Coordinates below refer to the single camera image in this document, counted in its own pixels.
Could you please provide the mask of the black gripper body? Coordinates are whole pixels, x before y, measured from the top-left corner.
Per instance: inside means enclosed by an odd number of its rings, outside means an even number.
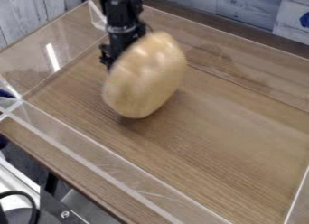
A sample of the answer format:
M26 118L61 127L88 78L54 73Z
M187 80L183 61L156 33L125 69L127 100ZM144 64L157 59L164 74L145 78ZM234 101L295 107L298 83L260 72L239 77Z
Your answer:
M137 23L131 28L106 26L108 43L101 43L100 62L109 69L117 57L128 47L145 35L145 24Z

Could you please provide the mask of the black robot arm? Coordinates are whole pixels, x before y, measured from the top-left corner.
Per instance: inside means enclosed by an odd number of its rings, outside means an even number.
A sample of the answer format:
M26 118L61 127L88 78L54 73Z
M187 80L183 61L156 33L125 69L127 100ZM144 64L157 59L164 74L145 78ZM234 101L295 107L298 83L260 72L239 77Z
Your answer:
M108 44L98 46L100 62L109 69L117 57L145 35L145 22L140 20L141 0L98 0L105 16Z

